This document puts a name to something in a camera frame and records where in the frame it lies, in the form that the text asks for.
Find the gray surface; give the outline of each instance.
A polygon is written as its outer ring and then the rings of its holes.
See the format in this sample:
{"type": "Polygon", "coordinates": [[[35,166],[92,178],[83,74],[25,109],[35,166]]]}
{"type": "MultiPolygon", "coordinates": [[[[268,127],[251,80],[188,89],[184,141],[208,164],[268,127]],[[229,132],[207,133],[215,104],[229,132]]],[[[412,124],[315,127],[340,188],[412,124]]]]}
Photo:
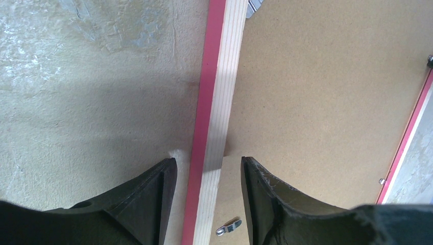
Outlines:
{"type": "Polygon", "coordinates": [[[0,2],[0,199],[69,208],[178,160],[180,243],[208,1],[0,2]]]}
{"type": "Polygon", "coordinates": [[[433,198],[433,100],[430,98],[387,203],[428,204],[433,198]]]}

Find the red stripe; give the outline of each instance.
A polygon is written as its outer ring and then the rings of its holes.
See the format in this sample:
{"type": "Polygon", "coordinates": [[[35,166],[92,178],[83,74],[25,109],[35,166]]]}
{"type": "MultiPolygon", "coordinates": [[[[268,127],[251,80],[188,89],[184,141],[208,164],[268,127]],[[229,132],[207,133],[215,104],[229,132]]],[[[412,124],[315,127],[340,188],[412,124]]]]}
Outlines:
{"type": "Polygon", "coordinates": [[[414,129],[414,125],[415,125],[415,122],[416,122],[416,120],[420,114],[422,105],[424,104],[425,99],[427,98],[427,93],[431,87],[432,82],[433,82],[433,73],[430,70],[430,72],[428,73],[428,76],[427,76],[427,80],[425,81],[424,87],[421,90],[421,95],[418,99],[417,105],[415,106],[415,109],[414,109],[414,112],[412,113],[409,124],[407,125],[403,139],[401,140],[400,146],[397,150],[397,154],[395,155],[394,161],[391,164],[391,169],[388,173],[387,181],[385,182],[385,185],[383,185],[382,191],[380,192],[379,198],[376,202],[377,204],[381,204],[383,202],[383,198],[385,197],[385,194],[387,193],[387,191],[390,187],[392,177],[394,176],[395,170],[397,169],[397,167],[399,165],[401,156],[403,155],[403,151],[406,148],[407,141],[409,140],[409,136],[410,136],[412,130],[414,129]]]}
{"type": "Polygon", "coordinates": [[[191,165],[189,166],[188,191],[186,194],[185,216],[183,220],[182,245],[192,245],[194,240],[194,229],[196,226],[200,185],[202,182],[210,111],[212,109],[213,89],[217,76],[225,9],[226,0],[209,0],[193,151],[191,153],[191,165]]]}

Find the brown backing board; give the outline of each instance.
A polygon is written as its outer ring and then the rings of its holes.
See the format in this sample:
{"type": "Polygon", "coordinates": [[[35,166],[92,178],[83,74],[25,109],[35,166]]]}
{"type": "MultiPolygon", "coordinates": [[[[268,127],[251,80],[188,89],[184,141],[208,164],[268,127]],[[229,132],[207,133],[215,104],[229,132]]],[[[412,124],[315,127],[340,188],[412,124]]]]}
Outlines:
{"type": "MultiPolygon", "coordinates": [[[[244,215],[241,156],[323,202],[376,201],[427,75],[432,11],[427,0],[263,2],[245,24],[213,232],[244,215]]],[[[244,244],[241,229],[211,244],[244,244]]]]}

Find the white wood grain strip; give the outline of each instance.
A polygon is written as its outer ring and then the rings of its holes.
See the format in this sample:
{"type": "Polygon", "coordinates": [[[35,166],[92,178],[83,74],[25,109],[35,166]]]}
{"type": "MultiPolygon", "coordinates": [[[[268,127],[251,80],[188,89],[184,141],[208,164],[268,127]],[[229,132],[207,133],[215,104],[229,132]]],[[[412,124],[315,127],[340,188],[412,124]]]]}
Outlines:
{"type": "Polygon", "coordinates": [[[227,0],[197,209],[194,244],[209,244],[244,32],[247,0],[227,0]]]}

